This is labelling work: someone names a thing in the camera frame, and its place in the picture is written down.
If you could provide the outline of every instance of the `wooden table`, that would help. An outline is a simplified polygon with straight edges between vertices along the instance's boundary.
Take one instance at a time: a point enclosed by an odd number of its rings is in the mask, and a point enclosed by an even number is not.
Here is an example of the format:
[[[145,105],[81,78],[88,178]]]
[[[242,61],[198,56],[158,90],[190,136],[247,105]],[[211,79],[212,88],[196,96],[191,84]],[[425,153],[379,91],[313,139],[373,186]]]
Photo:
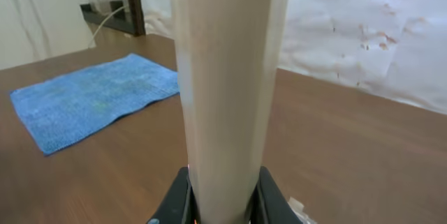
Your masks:
[[[10,90],[130,52],[176,69],[170,39],[133,38],[0,71],[0,223],[144,223],[187,154],[179,96],[44,157]],[[447,223],[447,117],[285,70],[264,165],[319,223]]]

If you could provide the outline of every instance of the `tabletop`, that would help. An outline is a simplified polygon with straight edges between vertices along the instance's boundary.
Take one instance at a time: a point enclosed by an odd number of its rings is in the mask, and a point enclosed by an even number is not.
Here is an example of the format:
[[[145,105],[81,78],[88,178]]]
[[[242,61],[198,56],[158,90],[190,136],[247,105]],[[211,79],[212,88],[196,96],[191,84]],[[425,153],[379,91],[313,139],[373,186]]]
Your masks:
[[[187,164],[179,96],[45,157],[11,90],[173,41],[132,38],[0,71],[0,223],[144,223]],[[445,223],[447,117],[278,70],[263,164],[319,223]]]

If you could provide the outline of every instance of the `folded towel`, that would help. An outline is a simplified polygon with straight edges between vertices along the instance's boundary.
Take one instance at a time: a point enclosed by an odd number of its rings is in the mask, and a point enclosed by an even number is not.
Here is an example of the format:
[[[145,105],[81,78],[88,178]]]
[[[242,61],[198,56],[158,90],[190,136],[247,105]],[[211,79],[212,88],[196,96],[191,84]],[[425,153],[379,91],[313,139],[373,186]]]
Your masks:
[[[36,144],[50,155],[177,92],[175,71],[130,54],[15,90],[10,98]]]

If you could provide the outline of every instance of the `white wall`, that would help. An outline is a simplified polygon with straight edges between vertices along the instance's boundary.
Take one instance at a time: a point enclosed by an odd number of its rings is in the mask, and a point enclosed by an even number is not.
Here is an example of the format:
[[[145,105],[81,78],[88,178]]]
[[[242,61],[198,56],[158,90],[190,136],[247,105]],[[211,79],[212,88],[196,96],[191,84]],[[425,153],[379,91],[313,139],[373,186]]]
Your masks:
[[[0,0],[0,69],[87,49],[79,4],[89,0]]]
[[[447,114],[445,42],[443,0],[289,0],[279,67]]]

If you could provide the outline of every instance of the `wooden post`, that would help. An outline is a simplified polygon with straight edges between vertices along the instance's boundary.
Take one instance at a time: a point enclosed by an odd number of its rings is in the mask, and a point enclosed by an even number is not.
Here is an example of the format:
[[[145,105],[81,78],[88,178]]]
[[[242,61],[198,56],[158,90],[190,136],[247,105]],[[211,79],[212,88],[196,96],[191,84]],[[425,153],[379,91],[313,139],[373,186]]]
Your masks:
[[[172,0],[190,179],[201,223],[248,223],[287,0]]]

